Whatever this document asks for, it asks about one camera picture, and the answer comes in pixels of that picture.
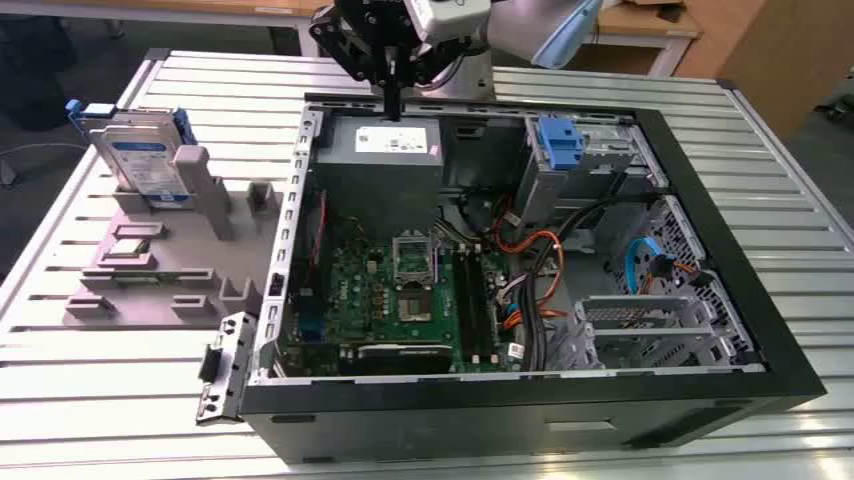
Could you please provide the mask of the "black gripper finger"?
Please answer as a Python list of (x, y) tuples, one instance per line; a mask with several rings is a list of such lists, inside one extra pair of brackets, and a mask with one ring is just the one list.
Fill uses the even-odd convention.
[(453, 64), (467, 50), (467, 40), (456, 39), (440, 42), (424, 53), (409, 52), (395, 60), (393, 71), (393, 120), (399, 121), (403, 112), (403, 90), (415, 85), (428, 85), (441, 72)]
[(384, 7), (321, 7), (312, 17), (309, 35), (349, 76), (378, 89), (385, 118), (393, 121), (395, 76), (381, 31), (384, 13)]

